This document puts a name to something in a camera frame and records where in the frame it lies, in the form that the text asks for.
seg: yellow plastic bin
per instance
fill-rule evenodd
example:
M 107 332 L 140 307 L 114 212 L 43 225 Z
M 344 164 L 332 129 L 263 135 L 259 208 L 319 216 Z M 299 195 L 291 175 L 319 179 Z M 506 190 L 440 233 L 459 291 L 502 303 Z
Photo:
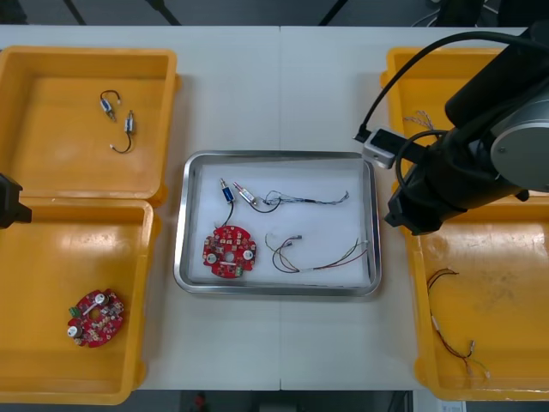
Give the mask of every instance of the yellow plastic bin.
M 141 200 L 23 198 L 33 223 L 0 231 L 0 402 L 124 401 L 141 383 L 144 299 L 158 222 Z M 99 348 L 67 337 L 69 308 L 111 288 L 124 324 Z
M 419 49 L 389 52 L 384 84 Z M 410 70 L 389 92 L 391 127 L 406 136 L 424 130 L 405 122 L 426 111 L 437 129 L 452 127 L 445 102 L 497 54 L 496 49 L 443 49 Z M 426 144 L 428 138 L 419 142 Z M 447 221 L 435 233 L 404 230 L 414 290 L 418 381 L 442 399 L 548 400 L 549 197 L 521 203 L 509 197 Z M 428 294 L 427 281 L 451 268 Z M 472 375 L 444 347 L 467 353 L 475 340 Z
M 0 170 L 26 197 L 166 198 L 172 51 L 12 46 L 0 53 Z M 101 92 L 115 111 L 111 121 Z M 124 120 L 135 115 L 133 149 Z

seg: table surface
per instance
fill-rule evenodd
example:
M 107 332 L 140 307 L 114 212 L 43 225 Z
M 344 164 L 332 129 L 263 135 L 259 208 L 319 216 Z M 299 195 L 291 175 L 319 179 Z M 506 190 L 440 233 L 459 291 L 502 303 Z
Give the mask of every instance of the table surface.
M 399 27 L 0 27 L 0 47 L 168 48 L 178 55 L 163 230 L 148 277 L 143 389 L 412 390 L 417 347 L 404 239 L 380 223 L 375 299 L 192 295 L 173 280 L 179 192 L 197 150 L 360 151 L 387 51 L 460 30 Z M 519 33 L 520 30 L 505 30 Z M 486 45 L 467 42 L 465 46 Z M 387 124 L 386 105 L 371 124 Z M 394 174 L 376 170 L 380 215 Z

